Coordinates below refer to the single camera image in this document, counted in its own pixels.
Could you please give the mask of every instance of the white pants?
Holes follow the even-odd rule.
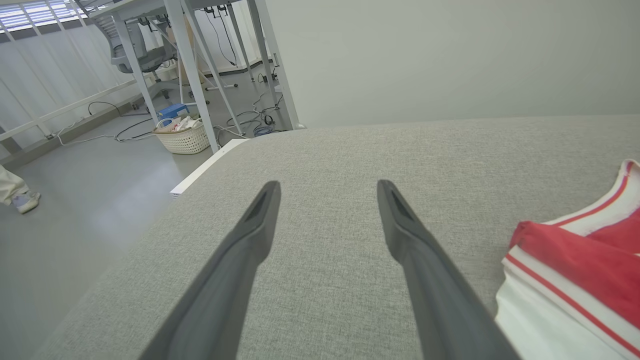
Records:
[[[29,191],[27,184],[21,177],[7,171],[0,165],[0,200],[5,205],[11,205],[11,197],[15,194]]]

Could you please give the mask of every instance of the blue box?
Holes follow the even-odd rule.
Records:
[[[162,121],[163,119],[174,119],[178,116],[185,115],[189,113],[189,108],[185,104],[173,104],[166,109],[162,109],[157,112],[158,120]]]

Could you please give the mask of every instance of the office chair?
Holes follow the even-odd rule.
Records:
[[[125,74],[133,73],[131,69],[131,64],[129,63],[129,59],[124,52],[124,47],[122,46],[122,41],[120,36],[118,35],[118,31],[116,30],[115,23],[113,18],[110,15],[106,15],[103,17],[98,17],[96,19],[91,19],[89,15],[92,12],[100,10],[104,5],[109,3],[114,3],[116,1],[112,0],[74,0],[78,7],[82,9],[84,14],[100,29],[100,32],[104,34],[109,42],[109,51],[111,53],[111,63],[116,65],[120,72]],[[168,20],[163,17],[156,17],[159,21],[157,23],[157,27],[166,34],[166,29],[169,26]],[[140,31],[140,27],[138,26],[138,20],[128,20],[127,30],[129,31],[129,36],[131,37],[131,42],[133,43],[133,48],[136,52],[136,57],[138,58],[138,63],[140,64],[140,69],[142,72],[152,72],[156,83],[149,89],[150,94],[152,96],[157,95],[158,92],[161,92],[164,95],[165,99],[169,99],[169,95],[167,90],[178,90],[178,84],[173,83],[172,81],[161,81],[156,74],[156,70],[166,61],[171,59],[177,60],[177,50],[174,46],[167,41],[163,37],[163,46],[156,47],[155,49],[147,51],[147,47],[145,45],[145,40],[142,37],[142,32]]]

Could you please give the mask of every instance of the sneaker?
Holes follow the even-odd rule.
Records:
[[[11,203],[18,209],[20,214],[24,214],[38,206],[39,199],[40,193],[32,192],[30,190],[26,193],[14,195],[11,199]]]

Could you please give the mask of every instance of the person's leg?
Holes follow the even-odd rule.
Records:
[[[24,180],[0,165],[0,200],[13,204],[21,214],[38,206],[40,194],[29,191]]]
[[[0,165],[0,200],[5,205],[11,205],[11,198],[20,193],[26,193],[29,187],[21,177],[15,175]]]

